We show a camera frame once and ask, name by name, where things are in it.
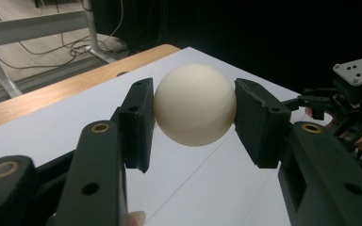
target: metal frame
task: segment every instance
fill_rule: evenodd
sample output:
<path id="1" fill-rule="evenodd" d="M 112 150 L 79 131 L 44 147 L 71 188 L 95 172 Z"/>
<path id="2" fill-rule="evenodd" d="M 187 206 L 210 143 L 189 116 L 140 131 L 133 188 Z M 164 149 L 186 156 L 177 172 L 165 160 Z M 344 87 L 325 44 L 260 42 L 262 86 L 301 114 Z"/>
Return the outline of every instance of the metal frame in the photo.
<path id="1" fill-rule="evenodd" d="M 85 6 L 90 5 L 89 1 L 85 2 L 87 2 L 85 3 Z M 114 58 L 104 54 L 99 48 L 93 20 L 93 12 L 88 8 L 86 8 L 86 10 L 60 13 L 56 15 L 0 22 L 0 45 L 21 40 L 36 39 L 39 37 L 55 35 L 86 27 L 90 31 L 90 52 L 107 63 L 116 61 Z M 0 84 L 11 98 L 22 95 L 22 92 L 16 84 L 10 80 L 7 74 L 5 74 L 1 65 Z"/>
<path id="2" fill-rule="evenodd" d="M 333 70 L 351 86 L 357 87 L 362 85 L 362 58 L 343 64 L 337 64 L 334 66 Z"/>

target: mounting hole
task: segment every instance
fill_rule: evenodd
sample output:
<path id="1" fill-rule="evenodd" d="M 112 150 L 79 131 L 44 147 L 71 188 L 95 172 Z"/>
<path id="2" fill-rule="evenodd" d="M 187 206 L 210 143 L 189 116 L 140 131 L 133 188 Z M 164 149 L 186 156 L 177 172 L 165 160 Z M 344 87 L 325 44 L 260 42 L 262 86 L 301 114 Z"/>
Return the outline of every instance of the mounting hole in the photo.
<path id="1" fill-rule="evenodd" d="M 99 185 L 96 183 L 89 183 L 81 189 L 83 195 L 89 196 L 95 194 L 99 190 Z"/>
<path id="2" fill-rule="evenodd" d="M 362 189 L 357 185 L 354 185 L 354 184 L 351 184 L 351 183 L 346 183 L 345 188 L 348 191 L 354 193 L 355 195 L 362 195 Z"/>
<path id="3" fill-rule="evenodd" d="M 129 111 L 136 112 L 138 111 L 138 108 L 136 106 L 131 106 L 128 108 Z"/>
<path id="4" fill-rule="evenodd" d="M 319 134 L 321 133 L 321 128 L 318 125 L 315 124 L 309 124 L 309 123 L 305 123 L 302 125 L 302 128 L 309 133 L 312 134 Z"/>
<path id="5" fill-rule="evenodd" d="M 15 161 L 0 163 L 0 179 L 11 175 L 19 166 L 19 163 Z"/>
<path id="6" fill-rule="evenodd" d="M 94 124 L 91 128 L 92 132 L 95 134 L 104 133 L 110 128 L 110 125 L 107 123 L 97 123 Z"/>

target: floor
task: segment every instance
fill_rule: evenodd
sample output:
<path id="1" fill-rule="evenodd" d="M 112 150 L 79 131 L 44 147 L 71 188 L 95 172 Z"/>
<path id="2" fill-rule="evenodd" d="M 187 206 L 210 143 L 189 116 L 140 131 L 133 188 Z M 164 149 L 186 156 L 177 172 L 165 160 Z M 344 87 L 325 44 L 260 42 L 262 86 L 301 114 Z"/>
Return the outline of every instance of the floor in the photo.
<path id="1" fill-rule="evenodd" d="M 83 10 L 80 0 L 39 0 L 38 8 L 34 0 L 0 0 L 0 21 L 76 10 Z M 98 34 L 98 40 L 101 49 L 115 59 L 127 56 L 126 46 L 117 38 Z M 8 77 L 26 93 L 106 64 L 86 51 L 84 46 L 90 44 L 89 30 L 85 28 L 0 45 L 0 62 Z M 0 86 L 0 102 L 8 98 Z"/>

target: ball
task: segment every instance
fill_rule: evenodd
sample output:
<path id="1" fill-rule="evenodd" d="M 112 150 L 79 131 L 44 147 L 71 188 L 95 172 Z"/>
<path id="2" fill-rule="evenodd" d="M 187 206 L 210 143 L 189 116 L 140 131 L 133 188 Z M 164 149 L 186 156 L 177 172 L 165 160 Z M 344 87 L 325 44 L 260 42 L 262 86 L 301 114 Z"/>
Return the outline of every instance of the ball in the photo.
<path id="1" fill-rule="evenodd" d="M 205 64 L 169 72 L 154 97 L 156 122 L 173 141 L 198 147 L 222 137 L 234 122 L 237 98 L 230 81 Z"/>

